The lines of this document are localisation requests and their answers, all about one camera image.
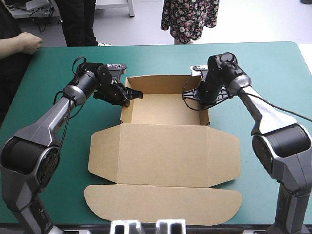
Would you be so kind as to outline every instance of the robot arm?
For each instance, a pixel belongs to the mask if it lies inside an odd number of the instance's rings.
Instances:
[[[142,98],[141,91],[120,82],[125,69],[125,65],[87,63],[85,59],[63,89],[63,97],[4,145],[0,153],[3,200],[27,234],[64,233],[53,225],[39,198],[59,164],[62,141],[58,131],[63,123],[68,124],[74,108],[82,106],[95,90],[95,98],[113,105],[129,105],[131,99]]]
[[[255,120],[253,150],[271,178],[280,183],[275,223],[268,234],[309,233],[303,220],[312,187],[312,144],[308,131],[296,119],[261,100],[235,55],[224,53],[208,59],[208,71],[198,89],[185,98],[214,106],[226,96],[239,96]]]

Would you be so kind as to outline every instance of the person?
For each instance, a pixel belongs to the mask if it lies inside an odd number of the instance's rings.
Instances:
[[[204,26],[216,26],[218,8],[219,0],[164,0],[160,28],[170,28],[175,44],[193,43]]]
[[[93,32],[96,0],[55,0],[67,46],[111,46],[98,42]]]
[[[0,0],[0,125],[42,39],[23,33]]]

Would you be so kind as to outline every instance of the unfolded cardboard box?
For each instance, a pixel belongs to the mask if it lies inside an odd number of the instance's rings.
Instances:
[[[94,133],[89,171],[117,185],[90,185],[85,199],[99,217],[156,222],[184,218],[214,225],[232,218],[242,196],[211,186],[240,175],[237,137],[207,127],[207,110],[193,111],[182,89],[196,88],[190,76],[127,78],[144,93],[123,107],[122,124]],[[198,108],[196,101],[188,103]]]

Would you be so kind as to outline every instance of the person's hand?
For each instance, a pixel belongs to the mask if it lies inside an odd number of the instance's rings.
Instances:
[[[42,46],[42,39],[31,33],[21,33],[18,38],[22,46],[22,53],[32,55]]]

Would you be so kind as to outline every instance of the person's arm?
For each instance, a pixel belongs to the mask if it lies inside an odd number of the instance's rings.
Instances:
[[[0,39],[0,59],[17,53],[32,55],[42,44],[42,39],[30,33],[21,33],[17,37]]]

